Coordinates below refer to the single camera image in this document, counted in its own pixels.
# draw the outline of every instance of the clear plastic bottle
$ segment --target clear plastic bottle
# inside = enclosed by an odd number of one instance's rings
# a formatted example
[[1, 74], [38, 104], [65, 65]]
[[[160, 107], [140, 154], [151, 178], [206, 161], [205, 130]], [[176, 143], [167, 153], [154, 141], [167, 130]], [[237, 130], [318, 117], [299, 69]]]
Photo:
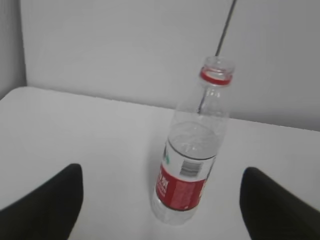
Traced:
[[233, 72], [232, 62], [208, 57], [196, 88], [176, 108], [151, 203], [164, 223], [181, 225], [197, 209], [225, 136], [229, 119], [225, 91]]

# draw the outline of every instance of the bottle label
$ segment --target bottle label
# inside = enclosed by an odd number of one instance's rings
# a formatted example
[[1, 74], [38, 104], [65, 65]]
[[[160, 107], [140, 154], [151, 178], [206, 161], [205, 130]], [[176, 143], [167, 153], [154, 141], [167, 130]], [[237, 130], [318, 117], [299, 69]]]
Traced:
[[167, 141], [155, 187], [162, 203], [178, 211], [196, 207], [215, 159], [215, 156], [201, 160], [189, 158]]

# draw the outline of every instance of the barcode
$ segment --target barcode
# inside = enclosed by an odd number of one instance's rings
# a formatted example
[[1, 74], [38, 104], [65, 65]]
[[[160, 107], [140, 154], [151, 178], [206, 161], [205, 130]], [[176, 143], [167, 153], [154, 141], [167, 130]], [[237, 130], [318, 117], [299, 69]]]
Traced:
[[189, 177], [189, 178], [195, 178], [198, 176], [201, 170], [202, 164], [203, 164], [202, 162], [198, 163], [198, 162], [190, 162], [190, 161], [184, 160], [181, 167], [180, 175]]

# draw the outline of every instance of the white table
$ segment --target white table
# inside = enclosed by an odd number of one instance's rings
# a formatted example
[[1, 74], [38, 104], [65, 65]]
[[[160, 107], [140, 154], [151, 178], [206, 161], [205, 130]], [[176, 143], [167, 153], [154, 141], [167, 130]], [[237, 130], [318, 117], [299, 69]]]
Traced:
[[247, 240], [243, 171], [256, 166], [320, 210], [320, 132], [231, 119], [195, 216], [159, 222], [150, 209], [173, 111], [24, 87], [0, 101], [0, 209], [69, 163], [84, 201], [71, 240]]

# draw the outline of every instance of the red label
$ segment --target red label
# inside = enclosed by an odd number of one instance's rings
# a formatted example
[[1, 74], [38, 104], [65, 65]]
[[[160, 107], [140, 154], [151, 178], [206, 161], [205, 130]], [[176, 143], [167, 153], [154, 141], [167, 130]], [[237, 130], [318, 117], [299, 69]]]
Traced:
[[191, 182], [179, 180], [168, 174], [161, 165], [155, 189], [164, 205], [174, 210], [186, 211], [199, 204], [205, 182], [205, 179]]

